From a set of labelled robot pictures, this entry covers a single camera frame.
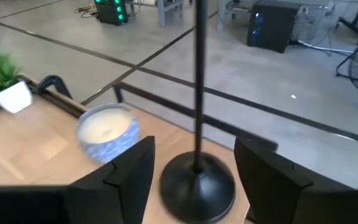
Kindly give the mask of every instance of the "white pot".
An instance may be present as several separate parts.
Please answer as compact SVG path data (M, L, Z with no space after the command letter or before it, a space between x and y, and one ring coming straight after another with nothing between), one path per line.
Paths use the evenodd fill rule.
M17 113L29 106L32 95L24 81L0 91L0 107L11 113Z

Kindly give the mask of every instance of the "cable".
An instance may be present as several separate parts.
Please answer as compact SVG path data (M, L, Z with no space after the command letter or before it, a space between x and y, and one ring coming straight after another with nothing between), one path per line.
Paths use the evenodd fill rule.
M138 9L137 9L137 12L135 12L135 14L133 15L130 15L131 17L134 17L137 15L137 13L140 11L140 8L142 7L142 5L138 5Z
M226 13L224 15L220 15L220 12L219 12L219 1L223 1L223 0L216 0L216 6L218 8L218 19L222 22L222 24L224 26L228 26L230 28L234 28L234 29L241 29L241 28L244 28L245 26L235 26L235 25L229 25L229 24L226 24L225 21L224 21L224 17L226 16L227 13L229 13L229 11L233 10L236 6L239 8L239 9L243 9L243 10L248 10L250 11L250 9L246 8L245 6L242 6L241 3L236 3L234 1L232 2L229 2L225 5L225 8L226 8Z
M346 10L344 11L343 15L349 10L349 7L350 7L351 4L352 4L352 2L350 2L350 3L347 5L347 8L346 8ZM338 5L338 3L336 2L336 0L334 0L334 1L333 1L332 11L335 10L335 8L336 8L337 5ZM303 30L305 29L305 27L306 27L306 29L308 29L308 31L307 31L308 33L310 33L310 32L312 31L312 29L319 30L319 29L321 28L322 21L324 20L325 17L327 17L327 13L324 13L324 14L321 16L320 19L314 20L312 23L310 23L311 21L306 17L306 16L308 15L308 8L306 8L306 10L302 10L301 12L303 12L303 11L306 11L305 21L303 22L303 23L306 23L306 24L304 24L303 26L302 26L302 25L298 26L298 29L301 30L301 31L303 31ZM302 40L302 41L310 41L309 44L314 45L314 46L317 46L317 45L321 44L321 43L328 37L328 39L329 39L329 44L331 44L331 36L329 36L329 35L330 35L330 31L331 31L331 29L333 28L333 24L334 24L334 13L330 13L330 16L331 16L331 23L330 23L330 28L329 28L327 31L324 30L324 31L320 32L319 34L314 35L313 38L309 37L309 38L307 38L306 40ZM297 23L298 23L298 24L301 24L301 23L302 23L301 14L298 15ZM319 40L319 41L318 41L317 43L315 43L315 44L311 43L311 41L315 40L317 37L319 37L319 36L322 35L322 34L325 34L325 35L324 35L324 37L323 37L321 40Z
M305 18L303 18L303 20L302 20L301 19L301 13L304 12L304 11L306 11L306 14L305 14ZM293 39L299 39L299 37L301 35L300 33L303 32L304 30L306 31L308 36L310 36L310 33L312 32L313 29L314 30L321 29L322 21L326 17L326 15L324 13L319 19L313 19L311 21L309 18L307 18L307 15L309 14L308 8L306 10L302 10L301 13L298 15L298 18L296 20L298 22L298 24L299 24L298 25L298 30L299 31L297 33L297 38L293 38ZM332 23L333 23L333 14L331 14L331 24ZM308 37L308 38L306 38L305 40L302 40L302 41L308 41L309 44L317 46L317 45L321 44L327 38L327 36L329 35L329 31L331 31L331 28L329 28L328 30L322 31L319 34L315 34L313 37ZM325 34L325 35L321 40L319 40L316 44L311 43L313 40L315 40L317 37L321 36L322 34Z
M88 5L81 6L81 7L78 7L76 9L74 9L74 13L81 13L82 12L81 18L94 17L95 14L96 14L96 12L93 11L94 8L95 8L95 5L91 4L91 0L88 0Z
M311 44L307 44L301 40L297 40L297 42L301 45L304 45L306 47L310 47L312 49L316 49L316 50L324 50L324 51L330 51L330 52L338 52L338 53L345 53L345 54L352 54L353 51L351 50L340 50L340 49L331 49L331 48L326 48L326 47L316 47L314 45Z
M348 10L349 10L351 4L353 3L353 1L354 1L354 0L351 0L351 2L349 2L349 4L347 5L345 11L344 11L343 14L342 14L342 17L348 12ZM336 6L337 6L337 2L336 2L336 0L334 0L333 10L335 10ZM331 33L330 33L330 32L331 32L331 30L333 29L333 27L336 26L335 23L334 23L333 14L334 14L334 13L331 13L331 25L330 25L330 28L326 31L326 35L325 35L318 43L316 43L316 44L310 43L310 44L309 44L309 43L306 43L305 41L302 41L302 40L299 40L299 39L296 40L297 38L296 38L296 39L293 38L293 40L296 40L296 41L295 41L296 43L298 43L298 44L300 44L300 45L303 45L303 46L305 46L305 47L309 47L309 48L312 48L312 49L315 49L315 50L321 50L321 51L323 51L324 53L328 54L329 56L331 56L331 52L337 53L337 54L341 54L341 55L345 55L345 56L347 56L346 54L351 54L351 53L353 53L352 51L348 51L348 50L332 49L332 41L331 41L331 36L330 36ZM318 20L318 23L321 23L321 21L322 21L325 17L326 17L326 15L323 15L323 16L321 17L321 19ZM318 36L320 36L320 35L323 34L323 33L324 33L324 32L321 32L320 34L315 35L315 36L313 37L313 39L317 38ZM327 38L328 38L328 45L329 45L329 47L328 47L328 48L318 47L318 45L320 45L320 44L321 44L325 39L327 39Z

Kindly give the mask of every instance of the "lamp base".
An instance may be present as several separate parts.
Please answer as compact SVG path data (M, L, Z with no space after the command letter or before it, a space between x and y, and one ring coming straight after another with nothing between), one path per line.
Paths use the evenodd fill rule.
M234 179L219 159L201 153L203 171L193 171L194 152L173 158L160 178L160 194L167 210L187 223L214 223L230 211Z

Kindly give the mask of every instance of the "potted plant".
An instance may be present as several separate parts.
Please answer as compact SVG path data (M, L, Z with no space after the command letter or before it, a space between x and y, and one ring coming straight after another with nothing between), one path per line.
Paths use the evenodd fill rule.
M32 95L24 81L17 79L19 67L9 54L0 52L0 107L11 113L19 112L32 102Z

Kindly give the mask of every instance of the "candle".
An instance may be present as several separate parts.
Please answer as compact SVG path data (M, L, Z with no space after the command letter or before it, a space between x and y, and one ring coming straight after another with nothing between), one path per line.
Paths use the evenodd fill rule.
M118 138L129 128L132 117L121 108L110 108L89 116L78 130L78 137L89 143L103 143Z
M139 140L139 124L127 109L108 103L81 115L76 133L88 157L107 163Z

